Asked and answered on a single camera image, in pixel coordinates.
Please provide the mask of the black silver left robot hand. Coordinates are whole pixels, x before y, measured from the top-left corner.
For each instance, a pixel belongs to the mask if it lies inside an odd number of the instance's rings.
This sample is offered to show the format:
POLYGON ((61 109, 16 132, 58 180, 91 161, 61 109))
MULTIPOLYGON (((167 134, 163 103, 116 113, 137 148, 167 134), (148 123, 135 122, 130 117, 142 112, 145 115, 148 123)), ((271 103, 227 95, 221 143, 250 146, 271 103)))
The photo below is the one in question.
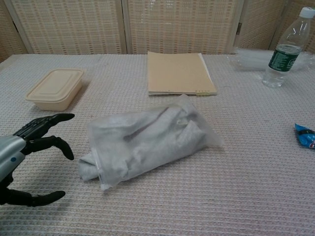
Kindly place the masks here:
POLYGON ((55 191, 47 195, 32 196, 28 192, 9 189, 13 181, 14 170, 25 157, 33 152, 56 147, 64 156, 73 160, 74 155, 69 144, 56 136, 44 137, 49 129, 60 122, 68 121, 75 114, 63 113, 36 118, 13 135, 0 138, 0 204, 38 207, 49 205, 65 196, 64 191, 55 191))

